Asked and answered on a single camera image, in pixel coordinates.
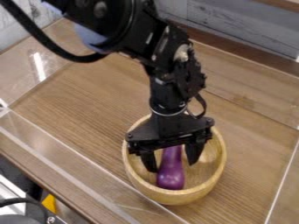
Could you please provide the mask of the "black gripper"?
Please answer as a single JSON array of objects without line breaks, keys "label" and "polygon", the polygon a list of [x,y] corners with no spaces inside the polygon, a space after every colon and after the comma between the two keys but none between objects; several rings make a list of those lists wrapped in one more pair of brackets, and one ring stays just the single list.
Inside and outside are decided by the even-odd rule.
[{"label": "black gripper", "polygon": [[211,117],[194,119],[180,114],[162,117],[150,115],[125,134],[128,152],[140,156],[144,168],[157,172],[153,151],[184,144],[188,164],[197,163],[204,144],[212,138],[211,127],[215,121]]}]

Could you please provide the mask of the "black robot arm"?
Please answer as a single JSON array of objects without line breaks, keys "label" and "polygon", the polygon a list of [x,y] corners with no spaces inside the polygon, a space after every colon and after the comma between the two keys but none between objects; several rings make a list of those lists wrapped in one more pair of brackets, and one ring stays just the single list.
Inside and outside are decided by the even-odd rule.
[{"label": "black robot arm", "polygon": [[206,104],[200,95],[206,76],[186,32],[158,16],[153,0],[41,1],[74,23],[82,43],[100,56],[122,53],[144,67],[150,115],[125,134],[128,152],[156,172],[154,151],[181,145],[194,164],[213,119],[188,110],[190,101]]}]

